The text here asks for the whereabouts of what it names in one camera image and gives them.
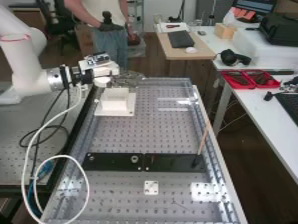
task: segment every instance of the white desk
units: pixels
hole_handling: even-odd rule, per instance
[[[196,32],[196,34],[200,36],[201,40],[205,42],[208,47],[213,50],[216,54],[221,53],[227,49],[232,49],[236,53],[243,54],[241,50],[237,49],[233,45],[233,42],[231,40],[221,39],[215,34],[215,26],[201,26],[197,28],[197,30],[205,31],[207,35],[200,36]],[[262,70],[273,70],[273,71],[281,71],[281,70],[289,70],[289,67],[281,67],[276,66],[274,64],[269,66],[257,66],[255,62],[252,61],[251,65],[239,64],[237,66],[227,66],[221,61],[221,56],[219,55],[216,60],[213,61],[215,67],[219,71],[221,70],[229,70],[229,69],[262,69]]]
[[[274,78],[278,81],[285,82],[292,80],[294,75],[274,76]],[[217,135],[225,116],[227,105],[233,92],[298,184],[298,126],[292,120],[277,98],[274,97],[269,102],[264,100],[268,91],[273,93],[281,92],[278,89],[236,90],[231,88],[229,84],[225,82],[213,130]]]

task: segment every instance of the wooden stick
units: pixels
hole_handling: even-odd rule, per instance
[[[200,147],[199,147],[199,155],[201,155],[201,153],[203,153],[203,147],[205,145],[205,139],[208,137],[208,131],[209,131],[211,126],[212,126],[211,120],[208,119],[207,128],[205,128],[205,131],[203,134],[203,140],[201,140]]]

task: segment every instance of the perforated metal table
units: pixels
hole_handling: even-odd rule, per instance
[[[136,92],[133,117],[95,117],[96,104],[91,106],[72,149],[80,162],[95,152],[197,153],[208,117],[189,79],[149,78]],[[207,171],[200,173],[87,171],[91,199],[75,223],[248,223],[212,130],[203,156]],[[159,195],[144,194],[147,180],[159,181]],[[86,192],[83,176],[70,162],[43,220],[70,220]]]
[[[0,85],[0,89],[6,89],[6,84]],[[20,193],[22,171],[26,158],[26,149],[19,146],[22,137],[32,130],[40,127],[44,114],[59,93],[51,93],[40,96],[24,98],[20,104],[0,106],[0,191],[4,194]],[[76,90],[71,90],[71,105],[75,103]],[[74,110],[67,117],[64,126],[71,132],[79,118],[79,114],[86,103],[86,99],[80,106]],[[67,108],[67,91],[63,93],[60,100],[50,114],[54,117]],[[43,136],[48,136],[54,130],[46,130]],[[66,133],[59,131],[58,134],[40,145],[38,165],[48,157],[58,153],[67,140]],[[28,162],[27,182],[30,181],[30,170],[32,168],[34,152]],[[39,186],[47,186],[52,175],[46,177]]]

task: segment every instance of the box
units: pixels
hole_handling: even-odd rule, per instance
[[[84,24],[76,26],[76,35],[83,57],[95,53],[91,29],[92,28]]]
[[[241,54],[253,59],[264,68],[296,69],[298,47],[272,45],[260,31],[239,28],[232,43]]]
[[[233,26],[227,26],[223,23],[216,24],[215,33],[221,39],[233,39],[235,32],[237,28]]]

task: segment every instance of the white cable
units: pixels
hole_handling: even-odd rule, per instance
[[[247,113],[244,113],[239,118],[236,118],[229,124],[227,124],[227,126],[220,129],[220,131],[223,131],[231,124],[233,124],[236,121],[239,121],[244,116],[247,115]]]
[[[72,111],[72,110],[79,106],[80,102],[82,102],[82,86],[78,86],[78,103],[76,103],[70,109],[67,109],[67,110],[63,111],[60,114],[58,114],[58,115],[56,115],[56,116],[55,116],[55,117],[54,117],[54,118],[44,124],[44,126],[39,129],[39,131],[35,133],[35,135],[34,135],[34,137],[32,137],[32,139],[31,139],[31,142],[30,142],[30,145],[28,145],[28,148],[27,148],[27,152],[26,152],[26,161],[24,161],[24,168],[23,168],[23,174],[22,174],[22,195],[23,195],[23,200],[24,200],[24,203],[26,203],[27,210],[28,210],[28,212],[30,212],[32,218],[35,219],[35,221],[36,221],[38,223],[40,223],[40,224],[47,224],[47,223],[44,223],[44,222],[36,217],[35,213],[32,212],[32,210],[31,210],[31,206],[30,206],[30,202],[28,202],[28,200],[27,200],[27,193],[26,193],[26,171],[27,171],[27,164],[28,164],[28,158],[30,158],[31,147],[32,147],[32,145],[34,145],[35,139],[38,138],[38,136],[39,136],[39,134],[43,132],[43,130],[47,128],[47,126],[48,126],[48,125],[50,125],[50,124],[51,124],[59,117],[62,117],[66,113],[68,113],[70,111]],[[83,211],[84,211],[84,209],[86,209],[86,207],[87,207],[87,203],[88,203],[88,200],[90,200],[90,191],[91,191],[91,189],[90,189],[90,182],[88,182],[88,179],[87,179],[87,175],[86,175],[86,172],[84,172],[84,170],[83,170],[83,168],[82,168],[79,162],[76,161],[75,158],[71,158],[71,156],[68,157],[68,159],[71,159],[71,160],[76,163],[76,165],[78,165],[80,171],[83,172],[83,175],[84,175],[84,178],[86,178],[86,182],[87,182],[87,200],[86,200],[84,206],[83,206],[80,212],[78,213],[78,215],[76,215],[68,222],[66,222],[64,224],[70,224],[71,222],[74,222],[74,221],[78,219],[78,217],[82,215],[82,213],[83,213]]]
[[[38,170],[36,170],[36,173],[35,173],[35,180],[34,180],[34,192],[35,192],[35,201],[36,201],[36,205],[38,205],[38,207],[39,207],[40,212],[43,212],[43,208],[42,208],[42,206],[40,206],[40,201],[39,201],[39,195],[38,195],[38,187],[36,187],[38,175],[39,175],[40,169],[43,168],[44,164],[46,164],[48,161],[51,161],[51,160],[54,160],[54,159],[59,159],[59,158],[67,158],[67,159],[71,159],[71,160],[75,162],[75,164],[78,165],[78,167],[79,167],[79,169],[80,169],[80,171],[82,171],[82,173],[83,173],[83,176],[84,176],[84,179],[86,179],[86,183],[87,183],[87,200],[86,200],[84,206],[83,206],[83,208],[82,208],[82,212],[83,212],[84,209],[86,209],[86,207],[87,207],[87,204],[88,204],[88,199],[90,199],[90,189],[91,189],[91,186],[90,186],[90,181],[88,181],[88,178],[87,178],[87,173],[84,172],[80,163],[78,162],[78,160],[76,160],[74,157],[71,157],[71,156],[68,156],[68,155],[58,155],[58,156],[52,156],[51,158],[48,158],[48,159],[40,164],[40,166],[39,166],[39,168],[38,168]],[[78,213],[78,215],[72,218],[72,221],[75,221],[75,220],[78,219],[78,217],[80,216],[82,212]]]

